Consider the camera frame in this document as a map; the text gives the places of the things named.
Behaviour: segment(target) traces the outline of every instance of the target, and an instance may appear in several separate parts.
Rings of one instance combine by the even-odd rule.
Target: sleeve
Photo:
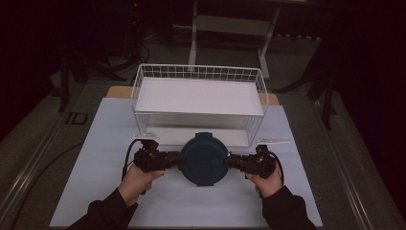
[[[137,206],[138,204],[134,204],[127,208],[120,192],[116,189],[105,200],[90,203],[87,214],[67,229],[127,229]]]
[[[285,186],[262,199],[262,215],[273,230],[316,229],[307,217],[305,200]]]

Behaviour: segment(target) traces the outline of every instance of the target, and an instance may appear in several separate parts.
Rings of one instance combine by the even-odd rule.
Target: gray floor
[[[273,38],[267,54],[271,74],[267,87],[278,88],[297,80],[318,44],[318,40],[304,38]],[[147,42],[146,46],[150,50],[150,63],[188,63],[188,43]],[[255,49],[219,48],[211,44],[199,46],[197,64],[259,67]],[[130,69],[120,75],[130,79],[134,73],[135,69]],[[0,197],[5,197],[33,154],[44,152],[39,167],[43,169],[58,154],[82,142],[102,97],[115,84],[123,83],[96,76],[86,85],[73,82],[71,103],[62,114],[57,113],[58,98],[44,99],[0,144]],[[278,97],[286,111],[324,223],[320,229],[406,229],[340,95],[334,93],[333,106],[337,114],[330,116],[332,130],[328,131],[321,124],[320,106],[305,96],[307,88],[305,85]],[[69,112],[86,113],[89,118],[82,126],[65,124]],[[52,127],[57,127],[56,132],[48,131]],[[28,196],[15,229],[49,228],[79,150],[67,152],[42,174]],[[11,226],[13,218],[14,215],[10,215],[5,229]]]

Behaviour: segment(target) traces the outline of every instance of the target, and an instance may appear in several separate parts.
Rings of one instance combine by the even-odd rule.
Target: white wire basket
[[[161,145],[184,145],[211,132],[227,147],[249,147],[268,106],[258,68],[141,64],[133,91],[140,134]]]

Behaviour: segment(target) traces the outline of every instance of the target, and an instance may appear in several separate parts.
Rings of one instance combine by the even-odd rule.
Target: round lid
[[[228,171],[224,166],[227,152],[224,144],[210,132],[196,133],[181,150],[187,160],[186,165],[179,166],[179,170],[197,186],[213,186]]]

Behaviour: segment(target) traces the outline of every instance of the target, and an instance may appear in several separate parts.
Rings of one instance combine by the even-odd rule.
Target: white paper sheet
[[[51,221],[52,227],[71,225],[87,211],[88,204],[104,199],[120,184],[128,145],[137,133],[130,99],[103,99],[89,130],[69,181]],[[269,106],[255,140],[260,137],[288,139],[291,143],[270,145],[281,159],[285,184],[306,202],[309,218],[322,221],[310,190],[300,155],[282,106]],[[159,146],[158,150],[180,150],[181,146]],[[233,153],[255,153],[251,148],[229,149]],[[267,226],[254,184],[238,170],[213,187],[196,187],[177,169],[167,170],[154,181],[153,189],[139,199],[130,227],[142,228],[257,228]]]

